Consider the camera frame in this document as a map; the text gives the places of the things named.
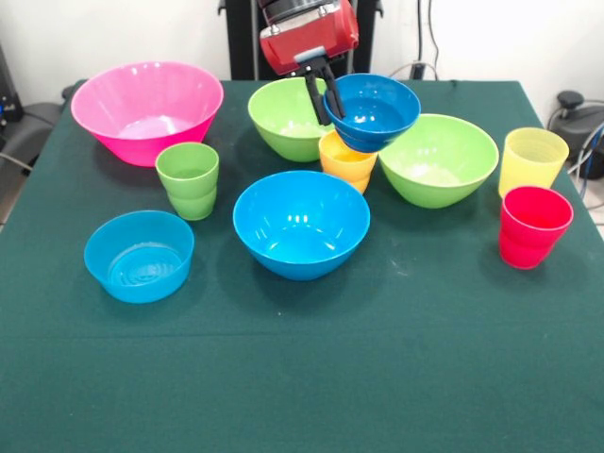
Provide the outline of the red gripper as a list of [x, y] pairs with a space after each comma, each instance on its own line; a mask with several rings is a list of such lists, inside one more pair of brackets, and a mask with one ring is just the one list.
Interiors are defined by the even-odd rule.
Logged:
[[[260, 48], [279, 75], [306, 67], [311, 59], [334, 59], [359, 44], [357, 17], [348, 1], [259, 1], [258, 6], [267, 24]], [[305, 74], [305, 85], [318, 124], [329, 126], [327, 112], [343, 119], [345, 110], [330, 66], [322, 66], [320, 74], [324, 80]]]

